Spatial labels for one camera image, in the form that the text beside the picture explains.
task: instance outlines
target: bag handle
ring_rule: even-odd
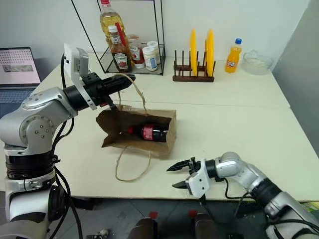
[[[137,93],[141,96],[141,98],[142,98],[144,113],[147,115],[147,111],[146,111],[146,108],[145,108],[145,98],[144,98],[144,96],[143,96],[143,93],[139,90],[138,86],[135,84],[135,82],[132,80],[132,78],[129,77],[128,75],[126,75],[126,74],[123,74],[123,73],[116,73],[116,74],[114,74],[114,75],[115,75],[115,76],[116,76],[116,75],[124,76],[124,77],[126,77],[126,78],[134,85],[136,92],[137,92]],[[119,94],[119,99],[120,99],[119,108],[120,108],[120,110],[121,110],[121,108],[122,108],[122,105],[121,105],[121,94],[120,94],[119,91],[118,91],[118,94]]]
[[[125,146],[125,148],[123,148],[123,150],[122,150],[120,156],[118,157],[118,160],[116,161],[115,177],[116,177],[117,180],[122,181],[122,182],[134,182],[134,181],[140,179],[140,178],[147,172],[147,170],[148,170],[148,168],[149,168],[149,166],[150,166],[150,163],[151,163],[152,154],[151,154],[151,152],[149,152],[149,162],[148,162],[148,165],[147,165],[146,169],[145,169],[139,176],[137,176],[136,178],[133,178],[133,179],[122,179],[122,178],[119,178],[119,177],[118,177],[118,168],[119,168],[119,164],[120,164],[120,159],[121,159],[121,157],[122,157],[124,151],[126,150],[126,148],[127,148],[127,146]]]

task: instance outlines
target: wooden dish rack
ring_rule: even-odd
[[[207,62],[205,62],[206,52],[204,52],[203,63],[200,65],[198,61],[198,51],[196,56],[197,62],[197,76],[192,76],[191,66],[190,66],[190,51],[189,51],[189,61],[188,65],[184,65],[184,51],[182,51],[182,59],[181,65],[177,64],[177,57],[176,57],[176,50],[175,50],[175,60],[174,60],[174,75],[173,81],[180,81],[180,82],[214,82],[214,70],[216,61],[214,61],[213,65],[213,76],[208,76],[207,73]],[[204,72],[204,76],[199,76],[199,72]]]

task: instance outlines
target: paper bag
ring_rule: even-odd
[[[130,106],[122,106],[121,108],[120,111],[102,111],[96,118],[96,122],[108,134],[102,147],[134,147],[157,155],[168,155],[170,153],[176,138],[175,110],[147,110],[146,114],[144,109]],[[169,125],[166,142],[147,141],[127,133],[131,126],[150,122]]]

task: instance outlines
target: laptop keyboard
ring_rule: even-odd
[[[1,103],[22,103],[22,101],[25,98],[27,98],[31,93],[32,91],[30,90],[0,91],[0,104]]]

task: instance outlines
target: orange soda bottle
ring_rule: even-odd
[[[239,55],[242,50],[240,44],[241,44],[241,39],[236,38],[235,45],[230,48],[230,53],[227,57],[227,61],[225,65],[225,71],[228,73],[234,73],[236,71],[238,61],[239,61]]]

